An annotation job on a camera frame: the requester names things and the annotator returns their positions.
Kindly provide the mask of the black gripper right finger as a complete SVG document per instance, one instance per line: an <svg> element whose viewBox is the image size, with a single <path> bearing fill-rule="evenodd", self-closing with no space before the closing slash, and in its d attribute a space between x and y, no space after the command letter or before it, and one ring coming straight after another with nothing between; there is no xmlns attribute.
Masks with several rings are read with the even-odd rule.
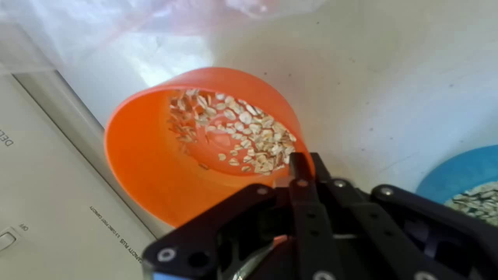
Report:
<svg viewBox="0 0 498 280"><path fill-rule="evenodd" d="M363 192L319 155L291 155L300 280L498 280L498 231L394 184Z"/></svg>

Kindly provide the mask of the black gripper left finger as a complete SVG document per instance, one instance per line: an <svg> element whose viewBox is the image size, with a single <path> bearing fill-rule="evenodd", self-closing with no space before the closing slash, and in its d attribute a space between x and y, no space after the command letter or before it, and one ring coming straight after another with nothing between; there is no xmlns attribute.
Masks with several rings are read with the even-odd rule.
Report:
<svg viewBox="0 0 498 280"><path fill-rule="evenodd" d="M145 280L311 280L310 202L310 184L247 184L151 242Z"/></svg>

